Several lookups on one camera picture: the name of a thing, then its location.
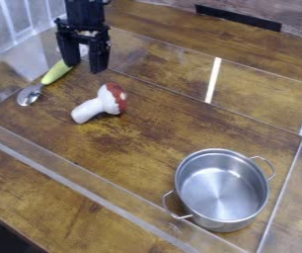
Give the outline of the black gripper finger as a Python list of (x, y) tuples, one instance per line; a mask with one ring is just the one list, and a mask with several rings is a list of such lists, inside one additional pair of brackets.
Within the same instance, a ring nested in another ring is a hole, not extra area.
[(110, 41), (90, 42), (90, 68), (94, 74), (100, 73), (108, 68), (111, 53)]
[(80, 62), (80, 51), (78, 41), (62, 32), (56, 33), (56, 40), (64, 63), (68, 67), (75, 66)]

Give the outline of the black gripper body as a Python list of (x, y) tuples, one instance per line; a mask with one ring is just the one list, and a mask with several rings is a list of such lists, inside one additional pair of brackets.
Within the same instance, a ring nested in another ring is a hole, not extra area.
[(110, 26), (106, 24), (106, 7), (112, 0), (64, 0), (66, 17), (56, 18), (59, 46), (79, 46), (91, 41), (110, 46)]

